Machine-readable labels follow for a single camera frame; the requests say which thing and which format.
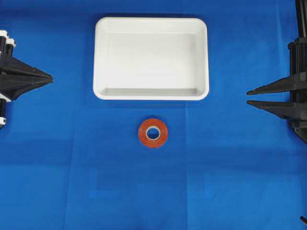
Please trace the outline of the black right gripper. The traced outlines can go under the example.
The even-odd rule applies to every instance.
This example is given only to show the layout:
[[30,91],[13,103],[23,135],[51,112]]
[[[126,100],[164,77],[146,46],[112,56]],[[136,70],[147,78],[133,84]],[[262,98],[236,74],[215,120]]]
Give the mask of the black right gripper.
[[299,37],[288,45],[290,76],[248,91],[247,95],[289,92],[290,102],[248,100],[247,104],[281,119],[291,120],[294,132],[307,141],[307,39]]

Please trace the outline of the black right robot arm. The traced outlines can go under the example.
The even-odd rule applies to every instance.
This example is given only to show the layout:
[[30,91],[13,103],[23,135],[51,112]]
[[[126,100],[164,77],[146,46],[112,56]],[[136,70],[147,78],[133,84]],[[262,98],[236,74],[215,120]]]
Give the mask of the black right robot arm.
[[307,141],[307,2],[295,2],[298,38],[288,44],[290,76],[247,92],[247,95],[290,92],[288,102],[248,100],[247,104],[286,119],[294,133]]

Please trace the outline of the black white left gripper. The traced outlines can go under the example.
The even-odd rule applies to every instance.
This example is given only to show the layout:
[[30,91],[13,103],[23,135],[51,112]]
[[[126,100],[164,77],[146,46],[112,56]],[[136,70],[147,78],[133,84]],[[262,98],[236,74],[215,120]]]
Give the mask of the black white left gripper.
[[7,101],[16,100],[22,94],[31,90],[43,87],[49,83],[53,83],[52,76],[40,69],[29,66],[24,62],[12,57],[16,42],[9,38],[6,30],[0,31],[0,71],[7,74],[36,76],[47,78],[46,80],[37,80],[34,82],[10,82],[5,81],[5,88],[0,88],[0,128],[6,124],[5,106]]

